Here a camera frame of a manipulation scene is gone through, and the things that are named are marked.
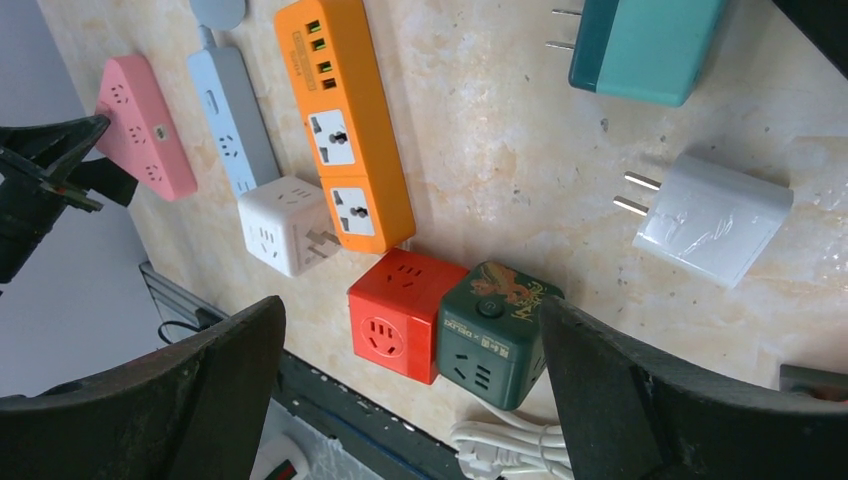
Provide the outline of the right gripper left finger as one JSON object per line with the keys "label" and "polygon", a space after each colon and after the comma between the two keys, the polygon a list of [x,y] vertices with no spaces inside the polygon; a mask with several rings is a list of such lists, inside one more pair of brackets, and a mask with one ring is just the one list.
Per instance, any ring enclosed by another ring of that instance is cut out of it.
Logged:
{"label": "right gripper left finger", "polygon": [[1,401],[5,479],[246,479],[283,353],[270,296],[135,360]]}

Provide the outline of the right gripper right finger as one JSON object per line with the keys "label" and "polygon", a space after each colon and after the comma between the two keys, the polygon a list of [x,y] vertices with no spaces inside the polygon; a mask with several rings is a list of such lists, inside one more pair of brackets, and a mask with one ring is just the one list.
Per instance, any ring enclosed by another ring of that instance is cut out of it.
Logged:
{"label": "right gripper right finger", "polygon": [[846,477],[845,402],[718,374],[557,297],[539,320],[576,478]]}

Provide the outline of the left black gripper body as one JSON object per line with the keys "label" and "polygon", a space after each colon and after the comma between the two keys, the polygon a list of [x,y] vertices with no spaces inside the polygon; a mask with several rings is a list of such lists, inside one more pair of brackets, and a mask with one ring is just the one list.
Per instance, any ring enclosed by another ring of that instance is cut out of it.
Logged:
{"label": "left black gripper body", "polygon": [[63,211],[59,197],[41,188],[38,172],[57,154],[56,125],[1,129],[1,282],[10,283]]}

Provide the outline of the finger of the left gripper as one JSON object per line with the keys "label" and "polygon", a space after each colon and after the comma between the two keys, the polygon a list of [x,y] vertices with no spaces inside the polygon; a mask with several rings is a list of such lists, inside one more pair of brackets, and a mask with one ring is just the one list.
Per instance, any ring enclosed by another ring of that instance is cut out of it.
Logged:
{"label": "finger of the left gripper", "polygon": [[66,162],[66,182],[74,194],[66,195],[66,204],[88,212],[99,211],[102,204],[90,200],[86,192],[94,190],[116,204],[127,207],[135,194],[138,180],[107,157]]}
{"label": "finger of the left gripper", "polygon": [[2,174],[69,174],[106,132],[102,114],[22,127],[1,127]]}

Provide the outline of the pink triangular power strip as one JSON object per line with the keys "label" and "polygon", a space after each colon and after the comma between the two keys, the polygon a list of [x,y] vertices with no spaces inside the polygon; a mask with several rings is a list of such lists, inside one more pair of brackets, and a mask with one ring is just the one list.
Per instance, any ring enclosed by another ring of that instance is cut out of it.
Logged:
{"label": "pink triangular power strip", "polygon": [[94,112],[110,120],[96,149],[164,200],[197,182],[153,69],[141,54],[107,60]]}

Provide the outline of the orange power strip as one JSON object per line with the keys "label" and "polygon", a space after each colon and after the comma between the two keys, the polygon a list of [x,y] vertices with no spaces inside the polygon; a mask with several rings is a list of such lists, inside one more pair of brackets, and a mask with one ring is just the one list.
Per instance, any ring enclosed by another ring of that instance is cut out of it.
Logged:
{"label": "orange power strip", "polygon": [[273,24],[338,238],[383,254],[416,224],[365,7],[296,1]]}

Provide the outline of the white plug adapter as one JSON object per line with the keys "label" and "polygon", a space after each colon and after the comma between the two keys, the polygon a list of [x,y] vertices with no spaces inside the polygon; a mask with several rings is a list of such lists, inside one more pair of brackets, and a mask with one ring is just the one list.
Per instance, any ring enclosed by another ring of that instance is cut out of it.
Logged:
{"label": "white plug adapter", "polygon": [[649,206],[613,199],[643,217],[632,245],[725,288],[745,276],[794,201],[787,187],[689,154],[677,157],[662,182],[633,171],[624,178],[655,192]]}

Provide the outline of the teal plug adapter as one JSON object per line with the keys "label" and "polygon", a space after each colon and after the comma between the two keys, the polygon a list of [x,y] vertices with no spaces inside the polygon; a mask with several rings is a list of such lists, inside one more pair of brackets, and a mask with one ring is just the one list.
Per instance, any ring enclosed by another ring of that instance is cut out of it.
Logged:
{"label": "teal plug adapter", "polygon": [[580,20],[570,42],[571,87],[617,98],[680,107],[694,91],[725,10],[724,1],[596,0],[554,15]]}

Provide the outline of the green cube socket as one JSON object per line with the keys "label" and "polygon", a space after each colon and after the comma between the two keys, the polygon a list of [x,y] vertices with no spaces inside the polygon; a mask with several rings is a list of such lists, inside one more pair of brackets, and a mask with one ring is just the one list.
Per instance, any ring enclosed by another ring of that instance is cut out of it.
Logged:
{"label": "green cube socket", "polygon": [[563,296],[498,262],[478,264],[441,299],[439,373],[500,410],[519,408],[546,369],[542,301]]}

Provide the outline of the grey mat under toy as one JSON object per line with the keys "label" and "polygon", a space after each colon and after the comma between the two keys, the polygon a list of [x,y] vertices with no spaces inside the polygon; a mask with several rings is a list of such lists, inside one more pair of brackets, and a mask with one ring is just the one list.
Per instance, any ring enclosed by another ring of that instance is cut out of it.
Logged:
{"label": "grey mat under toy", "polygon": [[782,364],[779,368],[779,390],[819,400],[846,403],[847,375]]}

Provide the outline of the white cube socket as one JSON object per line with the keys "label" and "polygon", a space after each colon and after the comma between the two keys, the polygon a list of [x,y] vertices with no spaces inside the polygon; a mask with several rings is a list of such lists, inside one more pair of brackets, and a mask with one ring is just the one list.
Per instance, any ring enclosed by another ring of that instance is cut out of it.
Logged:
{"label": "white cube socket", "polygon": [[341,248],[324,191],[293,175],[243,194],[238,211],[247,251],[287,277]]}

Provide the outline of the red cube socket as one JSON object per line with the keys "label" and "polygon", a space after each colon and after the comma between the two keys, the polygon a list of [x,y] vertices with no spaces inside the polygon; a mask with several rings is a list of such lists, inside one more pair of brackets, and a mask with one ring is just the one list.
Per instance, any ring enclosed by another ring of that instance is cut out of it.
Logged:
{"label": "red cube socket", "polygon": [[441,299],[465,267],[393,248],[348,289],[355,355],[431,385]]}

